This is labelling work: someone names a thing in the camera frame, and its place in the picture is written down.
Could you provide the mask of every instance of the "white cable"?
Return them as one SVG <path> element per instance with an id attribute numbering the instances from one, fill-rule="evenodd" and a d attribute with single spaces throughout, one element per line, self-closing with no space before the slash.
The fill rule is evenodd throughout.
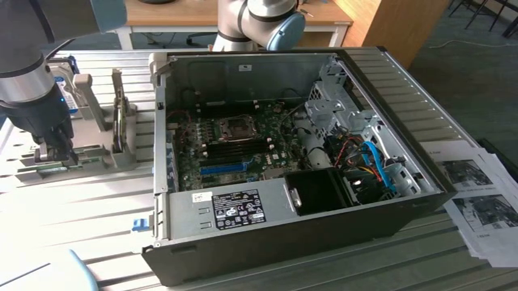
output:
<path id="1" fill-rule="evenodd" d="M 457 41 L 457 40 L 452 40 L 452 41 L 447 41 L 444 42 L 441 45 L 435 45 L 432 47 L 428 47 L 428 49 L 439 49 L 441 47 L 444 47 L 445 45 L 448 45 L 449 43 L 452 42 L 461 42 L 464 44 L 473 44 L 473 45 L 479 45 L 480 47 L 518 47 L 518 44 L 500 44 L 500 45 L 491 45 L 491 44 L 477 44 L 476 42 L 469 42 L 469 41 Z"/>

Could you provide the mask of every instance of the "open computer tower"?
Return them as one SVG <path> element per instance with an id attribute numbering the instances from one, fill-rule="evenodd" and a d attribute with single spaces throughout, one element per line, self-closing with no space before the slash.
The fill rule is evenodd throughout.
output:
<path id="1" fill-rule="evenodd" d="M 149 66 L 142 257 L 162 285 L 389 236 L 455 194 L 344 50 L 154 53 Z"/>

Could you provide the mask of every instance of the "cpu socket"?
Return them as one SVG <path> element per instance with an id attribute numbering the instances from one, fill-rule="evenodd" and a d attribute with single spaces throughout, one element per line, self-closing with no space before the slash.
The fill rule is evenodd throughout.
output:
<path id="1" fill-rule="evenodd" d="M 252 139 L 257 135 L 254 120 L 249 115 L 221 119 L 218 125 L 221 130 L 221 140 L 234 141 Z"/>

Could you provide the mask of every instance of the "desk leg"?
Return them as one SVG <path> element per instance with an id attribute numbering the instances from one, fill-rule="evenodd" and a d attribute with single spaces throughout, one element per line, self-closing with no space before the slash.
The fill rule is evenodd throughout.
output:
<path id="1" fill-rule="evenodd" d="M 346 25 L 336 26 L 330 36 L 329 47 L 341 47 L 342 39 L 345 38 Z"/>
<path id="2" fill-rule="evenodd" d="M 132 50 L 132 42 L 130 42 L 130 27 L 120 27 L 114 30 L 114 33 L 118 37 L 120 49 L 121 50 Z"/>

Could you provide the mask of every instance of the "robotic arm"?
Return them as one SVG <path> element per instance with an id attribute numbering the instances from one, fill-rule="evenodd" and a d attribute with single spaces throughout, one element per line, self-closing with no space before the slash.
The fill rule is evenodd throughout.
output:
<path id="1" fill-rule="evenodd" d="M 31 134 L 35 162 L 77 164 L 69 109 L 38 47 L 125 21 L 124 0 L 0 1 L 0 110 Z"/>
<path id="2" fill-rule="evenodd" d="M 294 46 L 305 24 L 296 0 L 218 0 L 217 6 L 213 51 Z M 38 46 L 125 21 L 124 0 L 0 0 L 0 111 L 31 134 L 35 162 L 77 164 L 69 108 Z"/>
<path id="3" fill-rule="evenodd" d="M 212 51 L 288 50 L 300 40 L 305 20 L 296 0 L 218 0 Z"/>

